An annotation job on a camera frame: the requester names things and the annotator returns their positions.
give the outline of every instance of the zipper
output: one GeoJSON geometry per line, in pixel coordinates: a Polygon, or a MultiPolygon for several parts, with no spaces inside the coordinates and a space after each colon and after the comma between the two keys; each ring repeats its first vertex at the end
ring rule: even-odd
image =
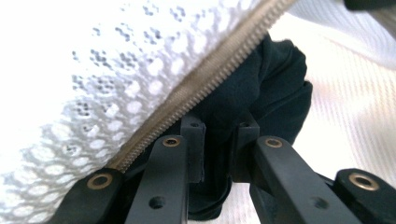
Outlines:
{"type": "Polygon", "coordinates": [[[294,1],[261,1],[230,36],[181,81],[106,167],[125,173],[149,144],[204,100],[246,59],[294,1]]]}

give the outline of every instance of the black fabric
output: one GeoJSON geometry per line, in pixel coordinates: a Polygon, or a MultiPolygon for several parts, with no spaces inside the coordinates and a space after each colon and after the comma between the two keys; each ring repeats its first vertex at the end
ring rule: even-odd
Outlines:
{"type": "Polygon", "coordinates": [[[346,0],[346,8],[351,11],[357,10],[379,10],[396,5],[394,0],[346,0]]]}
{"type": "Polygon", "coordinates": [[[304,81],[305,56],[290,41],[268,35],[248,58],[193,111],[206,125],[205,180],[190,184],[189,219],[219,216],[232,181],[228,140],[249,110],[262,135],[293,143],[308,113],[312,85],[304,81]]]}

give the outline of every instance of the zipper teeth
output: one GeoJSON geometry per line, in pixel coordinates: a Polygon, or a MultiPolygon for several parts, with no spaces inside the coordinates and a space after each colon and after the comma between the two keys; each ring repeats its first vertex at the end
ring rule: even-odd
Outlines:
{"type": "MultiPolygon", "coordinates": [[[[241,43],[235,43],[240,46],[236,52],[232,52],[231,55],[228,55],[230,58],[227,63],[223,64],[220,68],[216,67],[216,69],[214,69],[216,73],[212,74],[210,79],[206,81],[198,91],[194,92],[189,99],[177,104],[176,110],[173,110],[168,116],[159,120],[159,122],[156,123],[156,126],[149,128],[147,132],[140,136],[140,139],[136,143],[127,142],[106,167],[117,169],[124,173],[148,145],[150,145],[158,138],[158,136],[161,135],[161,133],[166,131],[199,102],[204,100],[208,94],[215,90],[246,59],[256,46],[260,44],[272,24],[274,24],[274,22],[280,17],[285,9],[292,4],[292,2],[294,2],[294,0],[269,0],[261,2],[262,5],[259,6],[259,8],[264,8],[262,8],[262,14],[259,15],[259,18],[256,18],[255,22],[257,23],[254,24],[253,29],[250,30],[251,34],[248,34],[241,43]]],[[[244,22],[250,22],[250,18],[247,18],[241,23],[244,22]]]]}

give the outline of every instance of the hole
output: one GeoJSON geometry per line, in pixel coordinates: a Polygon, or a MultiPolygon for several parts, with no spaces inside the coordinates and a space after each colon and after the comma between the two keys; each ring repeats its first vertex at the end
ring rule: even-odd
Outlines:
{"type": "Polygon", "coordinates": [[[352,184],[354,184],[356,187],[361,189],[370,191],[375,191],[379,189],[378,183],[376,183],[376,181],[368,175],[352,173],[351,175],[349,175],[349,181],[352,182],[352,184]]]}
{"type": "Polygon", "coordinates": [[[94,179],[93,180],[93,184],[95,185],[95,186],[101,186],[101,185],[103,185],[103,184],[105,184],[106,182],[107,182],[107,177],[105,177],[105,176],[99,176],[99,177],[97,177],[96,179],[94,179]]]}
{"type": "Polygon", "coordinates": [[[367,179],[361,178],[361,177],[357,177],[356,181],[358,181],[360,184],[372,187],[372,183],[370,181],[368,181],[367,179]]]}
{"type": "Polygon", "coordinates": [[[160,209],[163,208],[165,206],[165,198],[164,197],[154,197],[151,198],[148,202],[148,205],[152,208],[152,209],[160,209]]]}
{"type": "Polygon", "coordinates": [[[265,145],[267,145],[268,147],[282,147],[283,146],[282,142],[275,138],[265,139],[265,145]]]}
{"type": "Polygon", "coordinates": [[[243,127],[243,128],[246,128],[248,126],[250,126],[250,125],[248,125],[248,123],[246,123],[246,122],[242,122],[239,124],[239,127],[243,127]]]}
{"type": "Polygon", "coordinates": [[[88,180],[87,187],[89,189],[104,189],[111,184],[113,176],[111,174],[94,175],[88,180]]]}
{"type": "Polygon", "coordinates": [[[66,151],[67,152],[75,152],[76,151],[76,147],[67,146],[66,147],[66,151]]]}
{"type": "Polygon", "coordinates": [[[166,147],[176,147],[180,144],[180,141],[177,138],[166,138],[163,140],[163,145],[166,147]]]}
{"type": "Polygon", "coordinates": [[[319,197],[311,198],[311,203],[318,209],[324,210],[329,207],[329,204],[326,202],[326,200],[319,198],[319,197]]]}

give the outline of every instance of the metal grommet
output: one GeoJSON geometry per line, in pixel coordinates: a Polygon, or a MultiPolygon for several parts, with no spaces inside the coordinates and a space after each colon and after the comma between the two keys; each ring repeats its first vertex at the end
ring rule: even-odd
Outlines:
{"type": "Polygon", "coordinates": [[[267,138],[265,139],[265,145],[268,147],[282,147],[283,143],[275,138],[267,138]]]}
{"type": "Polygon", "coordinates": [[[88,180],[87,187],[89,189],[104,189],[111,184],[113,176],[111,174],[94,175],[88,180]]]}
{"type": "Polygon", "coordinates": [[[349,181],[361,189],[366,189],[370,191],[375,191],[379,189],[378,183],[376,183],[376,181],[368,175],[352,173],[351,175],[349,175],[349,181]]]}
{"type": "Polygon", "coordinates": [[[180,144],[180,140],[177,138],[166,138],[163,140],[163,145],[166,147],[177,147],[180,144]]]}

